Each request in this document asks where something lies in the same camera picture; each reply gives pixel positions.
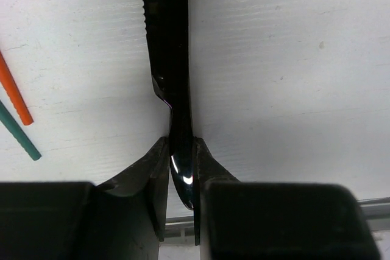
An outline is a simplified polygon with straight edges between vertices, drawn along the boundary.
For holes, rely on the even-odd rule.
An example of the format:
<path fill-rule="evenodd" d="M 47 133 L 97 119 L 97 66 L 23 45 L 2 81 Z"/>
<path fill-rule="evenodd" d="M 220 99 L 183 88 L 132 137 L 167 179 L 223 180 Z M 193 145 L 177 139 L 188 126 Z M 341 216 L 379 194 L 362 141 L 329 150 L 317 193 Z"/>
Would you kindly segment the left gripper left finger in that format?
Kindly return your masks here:
<path fill-rule="evenodd" d="M 157 259 L 169 147 L 159 138 L 111 179 L 1 183 L 2 259 Z"/>

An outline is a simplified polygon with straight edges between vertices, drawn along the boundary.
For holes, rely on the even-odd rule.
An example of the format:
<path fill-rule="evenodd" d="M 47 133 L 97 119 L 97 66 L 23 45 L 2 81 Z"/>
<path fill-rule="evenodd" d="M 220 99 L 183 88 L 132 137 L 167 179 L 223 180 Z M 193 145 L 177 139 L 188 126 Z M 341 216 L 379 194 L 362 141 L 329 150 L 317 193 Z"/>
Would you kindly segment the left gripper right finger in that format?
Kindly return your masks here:
<path fill-rule="evenodd" d="M 202 259 L 380 259 L 363 211 L 337 184 L 242 182 L 194 140 Z"/>

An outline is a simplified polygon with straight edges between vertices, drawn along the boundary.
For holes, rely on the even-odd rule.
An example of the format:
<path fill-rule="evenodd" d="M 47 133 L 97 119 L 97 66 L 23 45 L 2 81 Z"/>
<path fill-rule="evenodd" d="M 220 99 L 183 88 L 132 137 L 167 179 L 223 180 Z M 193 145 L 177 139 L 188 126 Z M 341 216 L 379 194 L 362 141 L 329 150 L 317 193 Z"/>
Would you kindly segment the black table knife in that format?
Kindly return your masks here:
<path fill-rule="evenodd" d="M 194 208 L 188 0 L 143 0 L 155 94 L 169 107 L 169 159 L 182 203 Z"/>

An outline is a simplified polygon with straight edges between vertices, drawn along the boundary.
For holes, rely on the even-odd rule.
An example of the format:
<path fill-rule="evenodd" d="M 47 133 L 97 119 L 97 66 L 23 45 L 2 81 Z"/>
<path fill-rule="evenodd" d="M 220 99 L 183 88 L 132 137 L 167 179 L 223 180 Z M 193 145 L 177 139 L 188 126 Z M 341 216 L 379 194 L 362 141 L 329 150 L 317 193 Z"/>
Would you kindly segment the inner green chopstick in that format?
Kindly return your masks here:
<path fill-rule="evenodd" d="M 30 156 L 31 159 L 37 161 L 41 158 L 41 153 L 34 146 L 32 141 L 25 134 L 23 129 L 19 126 L 13 116 L 9 113 L 8 109 L 4 106 L 2 102 L 1 105 L 1 122 L 4 127 L 12 134 L 20 146 L 25 150 L 25 152 Z"/>

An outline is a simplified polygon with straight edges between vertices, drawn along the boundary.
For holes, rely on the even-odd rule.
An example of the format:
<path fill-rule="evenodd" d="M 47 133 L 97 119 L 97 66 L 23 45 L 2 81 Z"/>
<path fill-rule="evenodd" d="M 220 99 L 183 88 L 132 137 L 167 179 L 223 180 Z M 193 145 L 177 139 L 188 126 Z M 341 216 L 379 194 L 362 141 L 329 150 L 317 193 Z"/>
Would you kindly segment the steep orange chopstick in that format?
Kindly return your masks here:
<path fill-rule="evenodd" d="M 16 112 L 18 113 L 21 122 L 24 125 L 31 125 L 34 120 L 27 108 L 27 105 L 17 87 L 17 84 L 12 76 L 12 73 L 1 54 L 1 84 L 10 98 Z"/>

